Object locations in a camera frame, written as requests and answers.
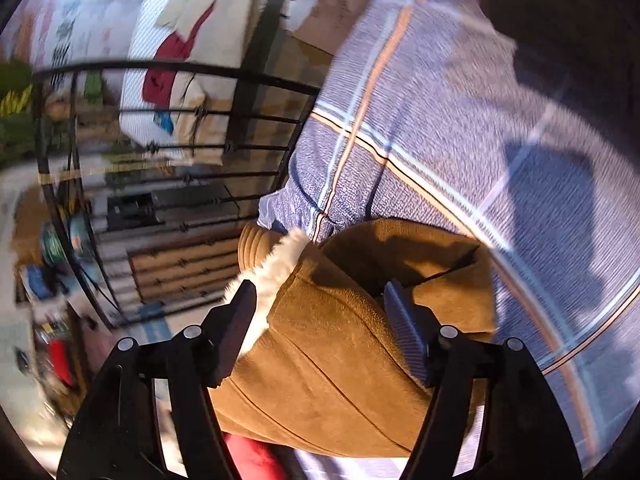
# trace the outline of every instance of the screw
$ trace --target screw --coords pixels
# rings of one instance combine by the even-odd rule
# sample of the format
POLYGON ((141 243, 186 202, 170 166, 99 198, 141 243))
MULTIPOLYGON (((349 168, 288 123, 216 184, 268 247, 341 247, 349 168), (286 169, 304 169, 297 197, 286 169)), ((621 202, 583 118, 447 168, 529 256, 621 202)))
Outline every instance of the screw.
POLYGON ((453 339, 458 336, 458 329, 451 325, 445 325, 440 329, 440 335, 447 339, 453 339))
POLYGON ((517 337, 510 337, 507 339, 507 346, 513 350, 514 352, 519 352, 524 348, 522 341, 520 341, 517 337))
POLYGON ((130 337, 126 337, 118 341, 118 350, 122 352, 126 352, 127 350, 131 350, 133 348, 133 339, 130 337))
POLYGON ((202 329, 197 325, 191 325, 185 328, 182 333, 184 334, 185 338, 193 339, 202 334, 202 329))

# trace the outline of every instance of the blue plaid fabric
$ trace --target blue plaid fabric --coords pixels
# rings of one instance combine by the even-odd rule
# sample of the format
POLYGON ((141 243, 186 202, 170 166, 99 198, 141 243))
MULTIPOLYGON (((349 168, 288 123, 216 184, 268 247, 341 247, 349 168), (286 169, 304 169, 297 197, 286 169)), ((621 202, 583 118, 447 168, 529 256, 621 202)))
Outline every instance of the blue plaid fabric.
POLYGON ((320 241, 396 217, 483 241, 496 339, 527 344, 588 468, 640 398, 640 150, 516 50, 478 0, 372 0, 260 224, 320 241))

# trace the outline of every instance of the patterned fabric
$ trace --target patterned fabric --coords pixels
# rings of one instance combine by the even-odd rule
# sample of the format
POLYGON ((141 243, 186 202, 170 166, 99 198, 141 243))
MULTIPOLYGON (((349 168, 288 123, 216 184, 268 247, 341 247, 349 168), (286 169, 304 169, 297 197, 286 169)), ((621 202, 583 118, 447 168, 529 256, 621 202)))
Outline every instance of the patterned fabric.
POLYGON ((477 0, 373 0, 260 224, 320 241, 398 217, 483 241, 497 340, 526 343, 588 468, 640 398, 640 150, 585 99, 477 0))
MULTIPOLYGON (((476 460, 478 439, 482 431, 484 406, 476 412, 471 431, 467 435, 458 455, 454 476, 471 469, 476 460)), ((344 458, 322 456, 295 450, 295 456, 308 480, 398 480, 406 467, 408 458, 344 458)))
MULTIPOLYGON (((153 59, 158 46, 171 34, 167 27, 156 27, 156 19, 169 0, 145 0, 129 47, 129 59, 153 59)), ((149 113, 121 114, 120 127, 127 137, 141 146, 150 142, 171 144, 175 138, 154 121, 154 107, 142 98, 145 71, 127 70, 122 84, 121 108, 149 108, 149 113)), ((166 150, 166 156, 181 158, 180 150, 166 150)))

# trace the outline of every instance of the black metal railing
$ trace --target black metal railing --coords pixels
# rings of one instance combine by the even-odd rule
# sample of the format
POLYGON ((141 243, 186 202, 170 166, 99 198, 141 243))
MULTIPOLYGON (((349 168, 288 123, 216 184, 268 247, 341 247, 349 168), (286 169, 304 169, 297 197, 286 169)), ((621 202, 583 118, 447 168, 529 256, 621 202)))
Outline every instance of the black metal railing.
MULTIPOLYGON (((162 314, 154 314, 153 318, 162 316, 171 316, 185 310, 191 310, 198 307, 213 304, 219 301, 224 288, 228 281, 237 271, 237 261, 229 264, 228 260, 220 258, 220 256, 228 256, 230 251, 220 254, 211 254, 198 258, 183 259, 186 265, 193 264, 197 261, 210 260, 211 264, 205 269, 197 270, 194 273, 176 276, 160 280, 161 283, 177 282, 186 280, 194 276, 207 276, 209 274, 216 275, 220 271, 228 271, 229 276, 218 277, 206 282, 198 282, 193 288, 180 287, 176 291, 171 291, 164 296, 151 295, 144 298, 141 288, 146 285, 140 285, 135 276, 135 271, 129 259, 129 251, 125 254, 116 256, 110 255, 110 246, 112 244, 132 244, 140 243, 140 240, 154 240, 157 237, 180 236, 189 232, 199 231, 206 228, 238 228, 250 220, 257 217, 257 201, 268 192, 277 190, 282 186, 287 175, 287 165, 291 153, 296 145, 298 137, 302 132, 311 110, 314 106, 319 89, 313 86, 290 81, 274 76, 252 73, 244 69, 233 69, 227 67, 211 66, 206 64, 197 64, 192 62, 183 62, 176 60, 104 60, 97 62, 85 62, 74 65, 67 65, 59 68, 51 68, 41 70, 34 74, 33 86, 33 111, 36 123, 36 155, 38 158, 39 181, 42 186, 47 207, 51 216, 53 227, 60 240, 60 246, 66 256, 68 265, 78 280, 79 286, 87 296, 88 301, 97 312, 102 322, 110 329, 129 326, 133 323, 139 323, 150 317, 140 316, 140 306, 147 303, 162 306, 162 314), (140 114, 157 111, 180 112, 193 114, 196 117, 195 127, 191 134, 191 142, 189 144, 158 144, 150 142, 146 146, 132 145, 128 153, 123 153, 119 146, 115 152, 111 146, 91 146, 87 149, 85 146, 79 146, 77 138, 78 117, 91 116, 104 111, 103 107, 83 107, 81 113, 78 112, 78 78, 81 73, 92 70, 148 70, 162 69, 172 72, 189 72, 199 75, 228 77, 238 80, 236 87, 236 95, 234 97, 234 106, 231 110, 212 110, 204 106, 198 108, 168 108, 167 110, 155 110, 154 108, 116 108, 111 107, 111 111, 118 114, 140 114), (47 128, 46 121, 43 120, 44 113, 44 88, 48 81, 52 78, 60 78, 62 75, 71 76, 70 103, 68 117, 68 150, 66 152, 66 167, 59 173, 52 173, 50 170, 50 156, 52 142, 52 128, 47 128), (255 101, 257 96, 256 87, 267 86, 271 88, 284 89, 296 94, 306 96, 300 105, 300 115, 297 118, 279 117, 274 115, 248 113, 247 110, 253 110, 255 103, 247 103, 242 100, 242 96, 238 92, 245 92, 248 99, 255 101), (207 144, 197 142, 198 128, 202 125, 201 118, 209 115, 228 116, 230 118, 226 133, 225 142, 223 144, 207 144), (274 144, 251 143, 248 140, 249 121, 274 121, 283 124, 292 125, 288 142, 286 145, 274 142, 274 144), (224 167, 228 171, 213 166, 196 164, 193 172, 185 167, 180 161, 176 162, 174 158, 162 159, 162 153, 165 150, 176 152, 182 150, 185 157, 194 157, 198 150, 222 150, 225 157, 224 167), (238 171, 234 168, 234 154, 237 152, 250 151, 266 151, 280 155, 276 168, 256 168, 255 171, 238 171), (118 184, 117 189, 107 183, 106 179, 101 182, 91 182, 97 170, 94 168, 87 169, 81 163, 81 157, 84 156, 103 155, 115 159, 116 162, 110 166, 100 168, 105 173, 127 173, 127 171, 146 171, 147 173, 140 178, 133 179, 131 182, 118 184), (180 174, 169 172, 166 168, 180 171, 180 174), (167 189, 182 189, 200 191, 202 187, 208 183, 229 183, 234 179, 260 179, 261 184, 258 186, 260 192, 251 192, 245 194, 233 195, 228 192, 227 186, 224 187, 228 192, 228 196, 216 196, 208 198, 205 196, 202 200, 195 200, 191 203, 166 204, 161 203, 153 208, 153 213, 170 212, 178 210, 179 212, 191 211, 191 215, 198 214, 202 208, 216 208, 223 205, 231 205, 235 207, 233 214, 222 214, 219 217, 212 218, 210 213, 203 214, 202 218, 180 219, 180 213, 177 219, 166 221, 154 220, 151 224, 140 224, 139 226, 129 226, 127 228, 114 229, 109 225, 109 211, 107 213, 97 212, 92 207, 91 197, 99 194, 104 196, 122 197, 126 193, 127 187, 135 186, 138 190, 144 189, 145 186, 169 186, 167 189), (92 277, 84 268, 84 263, 76 255, 69 233, 69 218, 61 214, 60 200, 56 194, 56 185, 65 182, 72 184, 75 193, 75 199, 79 207, 79 214, 82 217, 82 223, 86 232, 86 243, 95 267, 99 273, 99 279, 92 277), (241 213, 240 206, 243 203, 251 204, 251 210, 241 213), (139 299, 130 298, 130 295, 138 295, 139 299), (110 306, 110 313, 105 312, 105 307, 110 306)), ((228 238, 222 238, 217 242, 223 242, 228 238)))

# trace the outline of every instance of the striped fabric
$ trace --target striped fabric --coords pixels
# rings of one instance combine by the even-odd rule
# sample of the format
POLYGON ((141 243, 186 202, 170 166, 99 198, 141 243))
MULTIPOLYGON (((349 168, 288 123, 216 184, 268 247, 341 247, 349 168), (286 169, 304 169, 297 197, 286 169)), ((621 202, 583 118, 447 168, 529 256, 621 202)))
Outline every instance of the striped fabric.
POLYGON ((527 344, 588 468, 640 398, 640 150, 562 68, 515 53, 477 0, 373 0, 260 223, 320 241, 398 217, 482 240, 497 340, 527 344))

